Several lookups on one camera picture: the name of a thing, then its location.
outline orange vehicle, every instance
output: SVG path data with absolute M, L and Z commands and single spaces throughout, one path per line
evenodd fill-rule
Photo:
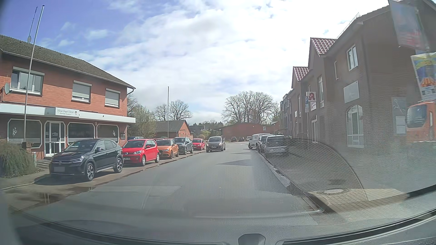
M 425 101 L 407 109 L 406 138 L 408 143 L 435 141 L 435 101 Z
M 179 146 L 174 142 L 173 139 L 160 139 L 156 140 L 157 149 L 161 157 L 168 157 L 170 159 L 175 155 L 179 156 Z

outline car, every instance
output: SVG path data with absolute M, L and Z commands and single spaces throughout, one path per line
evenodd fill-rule
M 263 134 L 270 134 L 270 133 L 257 133 L 257 134 L 253 134 L 251 136 L 251 139 L 250 139 L 249 143 L 248 143 L 248 148 L 253 149 L 253 147 L 256 147 L 257 142 L 259 140 L 259 137 L 261 135 L 263 135 Z
M 80 176 L 92 181 L 96 173 L 113 169 L 123 170 L 122 148 L 109 139 L 86 139 L 71 143 L 65 150 L 55 154 L 49 163 L 50 176 Z
M 172 159 L 175 155 L 179 156 L 179 146 L 172 139 L 160 139 L 156 140 L 157 150 L 159 151 L 160 157 L 167 157 Z
M 204 150 L 204 148 L 206 147 L 206 145 L 204 143 L 204 139 L 193 139 L 192 145 L 194 146 L 194 149 L 196 149 L 196 150 Z
M 268 159 L 274 155 L 287 155 L 288 146 L 285 143 L 285 136 L 283 135 L 273 135 L 268 136 L 265 142 L 265 157 Z
M 160 160 L 157 143 L 154 139 L 128 140 L 123 146 L 125 163 L 145 166 L 148 161 L 158 163 Z
M 206 152 L 211 152 L 214 150 L 225 150 L 225 140 L 221 136 L 210 137 L 208 143 L 206 144 Z
M 194 146 L 188 137 L 175 137 L 174 142 L 179 146 L 179 153 L 186 155 L 188 152 L 194 153 Z
M 259 153 L 263 152 L 263 148 L 265 147 L 265 141 L 268 136 L 272 136 L 272 134 L 262 134 L 259 137 L 259 140 L 256 143 L 256 149 Z

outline red tile roof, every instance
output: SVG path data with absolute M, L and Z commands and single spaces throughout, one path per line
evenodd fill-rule
M 316 38 L 316 37 L 311 37 L 310 40 L 312 41 L 319 55 L 325 54 L 327 50 L 336 41 L 336 39 L 332 39 L 332 38 Z
M 293 67 L 295 76 L 297 77 L 297 81 L 301 81 L 304 76 L 309 72 L 309 68 L 307 66 L 294 66 Z

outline license plate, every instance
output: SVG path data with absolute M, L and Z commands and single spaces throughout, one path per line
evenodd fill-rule
M 65 167 L 53 167 L 54 172 L 65 172 Z

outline sky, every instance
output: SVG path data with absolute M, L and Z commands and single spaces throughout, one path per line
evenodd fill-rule
M 189 105 L 189 123 L 221 121 L 225 99 L 261 91 L 279 102 L 292 67 L 307 66 L 310 37 L 337 38 L 387 0 L 9 0 L 0 33 L 83 59 L 136 87 L 153 110 Z

